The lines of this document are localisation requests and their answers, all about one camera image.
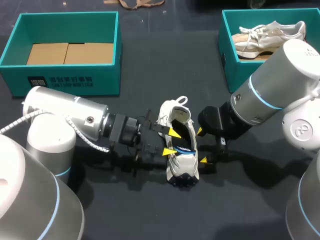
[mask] black cable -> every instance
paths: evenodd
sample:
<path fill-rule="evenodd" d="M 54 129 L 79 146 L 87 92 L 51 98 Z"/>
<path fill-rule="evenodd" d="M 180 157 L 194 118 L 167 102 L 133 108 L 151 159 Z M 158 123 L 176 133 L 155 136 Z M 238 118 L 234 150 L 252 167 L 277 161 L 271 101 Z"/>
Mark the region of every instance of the black cable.
<path fill-rule="evenodd" d="M 128 153 L 129 153 L 131 156 L 134 156 L 134 154 L 132 154 L 132 153 L 130 152 L 128 145 L 126 146 L 126 149 L 128 150 Z"/>

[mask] teal shoe box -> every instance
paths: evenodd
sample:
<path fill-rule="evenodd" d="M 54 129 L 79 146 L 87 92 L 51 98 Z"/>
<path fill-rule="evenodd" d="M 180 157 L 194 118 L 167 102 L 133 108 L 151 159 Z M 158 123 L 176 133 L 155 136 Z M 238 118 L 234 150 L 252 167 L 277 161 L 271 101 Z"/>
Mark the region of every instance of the teal shoe box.
<path fill-rule="evenodd" d="M 306 42 L 320 52 L 320 11 L 318 8 L 223 10 L 218 47 L 231 93 L 235 92 L 264 63 L 263 60 L 239 60 L 232 35 L 240 33 L 239 27 L 251 29 L 273 21 L 283 25 L 304 21 Z"/>
<path fill-rule="evenodd" d="M 108 43 L 113 55 L 110 63 L 27 65 L 33 44 L 52 43 Z M 118 95 L 121 56 L 118 12 L 23 13 L 0 58 L 0 73 L 14 97 L 34 86 L 77 96 Z"/>

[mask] cardboard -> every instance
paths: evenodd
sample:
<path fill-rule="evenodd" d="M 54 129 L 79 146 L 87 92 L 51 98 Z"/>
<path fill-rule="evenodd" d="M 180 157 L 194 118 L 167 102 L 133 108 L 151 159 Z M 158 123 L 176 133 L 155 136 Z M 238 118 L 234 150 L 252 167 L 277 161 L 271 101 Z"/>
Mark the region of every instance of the cardboard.
<path fill-rule="evenodd" d="M 27 65 L 64 64 L 68 43 L 33 44 Z"/>
<path fill-rule="evenodd" d="M 64 64 L 112 64 L 113 54 L 113 43 L 70 43 Z"/>

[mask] sneaker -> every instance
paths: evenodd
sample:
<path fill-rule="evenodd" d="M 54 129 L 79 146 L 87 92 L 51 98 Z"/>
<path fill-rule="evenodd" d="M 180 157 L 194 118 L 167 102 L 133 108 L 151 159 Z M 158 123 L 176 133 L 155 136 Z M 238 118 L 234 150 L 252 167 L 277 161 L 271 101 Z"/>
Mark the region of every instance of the sneaker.
<path fill-rule="evenodd" d="M 252 29 L 239 27 L 241 33 L 232 36 L 236 53 L 246 59 L 255 59 L 264 52 L 274 53 L 290 39 L 304 40 L 306 24 L 299 21 L 295 25 L 281 25 L 276 21 L 268 25 L 258 25 Z"/>
<path fill-rule="evenodd" d="M 158 124 L 173 128 L 181 136 L 172 138 L 159 133 L 165 138 L 167 148 L 176 152 L 168 155 L 166 167 L 166 179 L 174 186 L 189 186 L 199 181 L 196 133 L 191 113 L 184 106 L 187 101 L 186 96 L 165 101 L 157 120 Z"/>

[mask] yellow marker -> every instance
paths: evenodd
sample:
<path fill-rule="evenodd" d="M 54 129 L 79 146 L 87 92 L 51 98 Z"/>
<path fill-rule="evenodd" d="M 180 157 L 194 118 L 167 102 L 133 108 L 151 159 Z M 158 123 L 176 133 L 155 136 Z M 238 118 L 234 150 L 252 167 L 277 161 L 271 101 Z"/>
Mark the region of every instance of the yellow marker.
<path fill-rule="evenodd" d="M 181 138 L 181 136 L 173 128 L 170 128 L 168 135 L 179 139 Z"/>
<path fill-rule="evenodd" d="M 202 159 L 202 160 L 200 161 L 200 163 L 207 164 L 207 163 L 208 163 L 207 157 L 205 156 L 204 159 Z"/>
<path fill-rule="evenodd" d="M 169 154 L 175 154 L 175 153 L 177 153 L 177 151 L 169 149 L 169 148 L 164 148 L 163 152 L 162 152 L 162 156 L 166 156 Z"/>
<path fill-rule="evenodd" d="M 199 135 L 199 133 L 201 133 L 201 132 L 202 132 L 202 128 L 200 127 L 196 134 Z"/>

